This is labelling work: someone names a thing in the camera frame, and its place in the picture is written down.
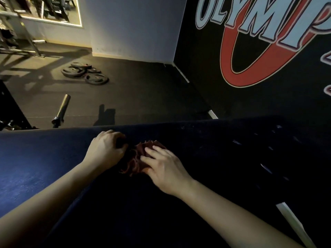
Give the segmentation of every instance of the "person's right hand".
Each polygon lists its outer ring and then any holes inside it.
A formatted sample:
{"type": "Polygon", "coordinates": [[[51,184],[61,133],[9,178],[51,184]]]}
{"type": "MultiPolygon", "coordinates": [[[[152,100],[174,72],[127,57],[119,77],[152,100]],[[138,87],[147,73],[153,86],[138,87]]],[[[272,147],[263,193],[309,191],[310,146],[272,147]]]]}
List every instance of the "person's right hand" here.
{"type": "Polygon", "coordinates": [[[154,150],[145,148],[153,158],[141,156],[140,160],[151,168],[144,168],[143,172],[151,177],[153,183],[161,191],[179,197],[180,193],[193,180],[184,166],[171,151],[153,146],[154,150]]]}

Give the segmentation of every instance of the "black weight plate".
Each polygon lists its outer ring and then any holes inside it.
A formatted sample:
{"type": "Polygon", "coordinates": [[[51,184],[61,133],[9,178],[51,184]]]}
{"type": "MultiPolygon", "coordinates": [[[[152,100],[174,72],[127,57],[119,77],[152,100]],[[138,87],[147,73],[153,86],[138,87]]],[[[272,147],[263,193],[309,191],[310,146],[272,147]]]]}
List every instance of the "black weight plate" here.
{"type": "Polygon", "coordinates": [[[80,63],[80,62],[73,62],[71,63],[71,66],[74,68],[81,68],[81,69],[90,69],[92,68],[92,65],[87,63],[80,63]]]}
{"type": "Polygon", "coordinates": [[[96,74],[96,73],[101,73],[101,70],[96,69],[96,68],[91,68],[91,69],[88,69],[87,72],[96,74]]]}
{"type": "Polygon", "coordinates": [[[102,74],[87,74],[85,82],[91,85],[102,85],[108,82],[109,78],[102,74]]]}
{"type": "Polygon", "coordinates": [[[62,69],[61,72],[66,77],[80,77],[85,73],[85,69],[68,67],[68,68],[62,69]]]}

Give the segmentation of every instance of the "forearm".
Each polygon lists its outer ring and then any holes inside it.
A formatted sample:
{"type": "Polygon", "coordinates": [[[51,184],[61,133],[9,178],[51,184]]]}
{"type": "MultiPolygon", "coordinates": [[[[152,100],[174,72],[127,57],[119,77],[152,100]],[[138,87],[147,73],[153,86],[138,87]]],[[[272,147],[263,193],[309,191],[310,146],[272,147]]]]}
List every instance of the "forearm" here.
{"type": "Polygon", "coordinates": [[[0,219],[0,247],[34,246],[41,242],[72,201],[98,175],[81,163],[0,219]]]}
{"type": "Polygon", "coordinates": [[[271,225],[195,180],[188,182],[178,197],[233,248],[302,248],[271,225]]]}

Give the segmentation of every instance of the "mirror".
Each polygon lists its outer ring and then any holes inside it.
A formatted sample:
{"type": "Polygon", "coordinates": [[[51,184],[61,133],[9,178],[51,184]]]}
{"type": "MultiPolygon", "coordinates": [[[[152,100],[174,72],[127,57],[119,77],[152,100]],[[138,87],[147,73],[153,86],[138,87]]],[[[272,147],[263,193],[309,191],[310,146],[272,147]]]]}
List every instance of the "mirror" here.
{"type": "Polygon", "coordinates": [[[81,26],[78,0],[0,0],[0,11],[23,18],[81,26]]]}

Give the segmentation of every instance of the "cloth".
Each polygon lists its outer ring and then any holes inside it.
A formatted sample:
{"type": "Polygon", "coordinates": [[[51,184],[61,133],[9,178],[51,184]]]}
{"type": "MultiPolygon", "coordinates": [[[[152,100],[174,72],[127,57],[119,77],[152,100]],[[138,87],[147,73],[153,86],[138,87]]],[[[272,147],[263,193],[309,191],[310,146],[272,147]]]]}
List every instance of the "cloth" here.
{"type": "Polygon", "coordinates": [[[134,148],[129,150],[129,154],[131,156],[130,160],[127,163],[126,170],[122,170],[121,173],[128,174],[132,176],[134,174],[142,173],[144,168],[150,167],[148,164],[140,160],[140,156],[151,157],[148,153],[146,153],[145,148],[148,147],[153,149],[153,146],[159,146],[162,149],[166,149],[159,141],[145,141],[144,143],[137,144],[134,148]]]}

